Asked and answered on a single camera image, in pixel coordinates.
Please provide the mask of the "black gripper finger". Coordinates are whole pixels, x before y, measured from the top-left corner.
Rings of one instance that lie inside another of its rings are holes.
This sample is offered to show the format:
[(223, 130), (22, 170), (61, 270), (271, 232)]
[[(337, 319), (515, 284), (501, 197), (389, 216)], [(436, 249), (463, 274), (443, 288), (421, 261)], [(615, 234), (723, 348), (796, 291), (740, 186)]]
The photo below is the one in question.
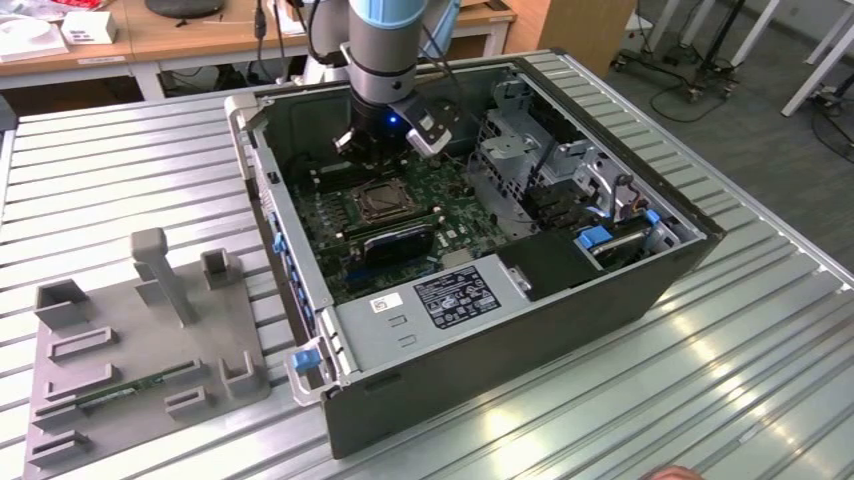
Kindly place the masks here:
[(339, 157), (356, 167), (367, 170), (376, 168), (375, 145), (364, 131), (349, 128), (333, 139), (333, 147)]
[(405, 168), (409, 158), (409, 146), (407, 144), (387, 144), (379, 147), (377, 171), (380, 173), (397, 173)]

